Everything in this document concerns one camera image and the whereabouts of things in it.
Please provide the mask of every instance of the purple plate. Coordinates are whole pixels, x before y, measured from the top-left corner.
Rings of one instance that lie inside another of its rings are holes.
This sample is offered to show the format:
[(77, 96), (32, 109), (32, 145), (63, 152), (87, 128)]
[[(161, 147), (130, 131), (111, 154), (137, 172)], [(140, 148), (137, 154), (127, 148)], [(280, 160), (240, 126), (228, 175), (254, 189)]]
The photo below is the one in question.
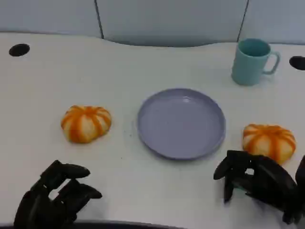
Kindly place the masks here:
[(225, 118), (207, 95), (168, 89), (149, 97), (138, 113), (140, 139), (171, 159), (195, 159), (217, 150), (225, 136)]

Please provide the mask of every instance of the orange striped bun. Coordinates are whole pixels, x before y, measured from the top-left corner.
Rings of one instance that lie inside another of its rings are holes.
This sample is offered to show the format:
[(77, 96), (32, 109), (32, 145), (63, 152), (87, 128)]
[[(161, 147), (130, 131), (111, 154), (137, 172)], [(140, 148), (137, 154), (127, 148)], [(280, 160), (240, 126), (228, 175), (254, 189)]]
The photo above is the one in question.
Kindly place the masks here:
[(106, 134), (110, 126), (110, 113), (99, 106), (72, 106), (61, 121), (67, 139), (76, 143), (89, 143)]
[(268, 156), (280, 165), (295, 152), (295, 137), (278, 125), (250, 124), (245, 127), (243, 137), (245, 151)]

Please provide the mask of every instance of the wall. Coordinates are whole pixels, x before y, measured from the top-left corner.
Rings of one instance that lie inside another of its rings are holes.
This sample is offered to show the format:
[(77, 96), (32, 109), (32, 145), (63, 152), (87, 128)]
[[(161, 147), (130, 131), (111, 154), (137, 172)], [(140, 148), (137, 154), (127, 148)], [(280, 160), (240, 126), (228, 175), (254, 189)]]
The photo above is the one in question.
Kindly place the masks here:
[(94, 0), (0, 0), (0, 31), (101, 37)]
[(241, 39), (305, 44), (305, 0), (249, 0)]
[(152, 46), (235, 42), (246, 0), (97, 0), (105, 39)]
[(237, 41), (246, 10), (240, 39), (305, 44), (304, 8), (304, 0), (0, 0), (0, 31), (101, 37), (100, 17), (111, 41), (196, 46)]

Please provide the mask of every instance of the cup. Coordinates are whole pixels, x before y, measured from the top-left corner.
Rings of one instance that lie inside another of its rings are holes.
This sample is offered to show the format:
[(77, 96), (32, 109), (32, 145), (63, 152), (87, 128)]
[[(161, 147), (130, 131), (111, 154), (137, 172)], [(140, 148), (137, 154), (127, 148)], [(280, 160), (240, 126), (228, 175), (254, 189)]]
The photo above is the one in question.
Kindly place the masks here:
[[(265, 71), (270, 55), (276, 56), (276, 62), (270, 71)], [(255, 85), (261, 80), (262, 74), (274, 74), (280, 60), (280, 53), (271, 51), (268, 43), (260, 39), (246, 39), (237, 45), (232, 78), (240, 85)]]

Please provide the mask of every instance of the white table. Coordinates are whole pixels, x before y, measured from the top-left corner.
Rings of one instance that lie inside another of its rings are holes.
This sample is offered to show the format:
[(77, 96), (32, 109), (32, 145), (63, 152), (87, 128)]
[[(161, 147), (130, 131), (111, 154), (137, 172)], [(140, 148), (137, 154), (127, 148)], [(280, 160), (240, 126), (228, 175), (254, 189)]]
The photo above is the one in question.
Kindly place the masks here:
[[(30, 52), (9, 56), (18, 43), (28, 43)], [(298, 141), (285, 164), (294, 177), (305, 149), (305, 72), (292, 68), (289, 58), (305, 55), (305, 47), (272, 45), (282, 55), (278, 71), (253, 87), (238, 86), (230, 77), (235, 47), (133, 47), (89, 37), (0, 34), (0, 223), (13, 221), (22, 195), (59, 159), (87, 167), (91, 175), (83, 182), (103, 194), (79, 219), (189, 229), (294, 228), (242, 191), (225, 207), (213, 173), (228, 149), (241, 149), (245, 125), (280, 124)], [(135, 124), (140, 105), (155, 92), (176, 87), (201, 91), (222, 108), (226, 138), (213, 156), (175, 162), (141, 144)], [(60, 121), (74, 104), (109, 109), (110, 132), (89, 145), (69, 143)]]

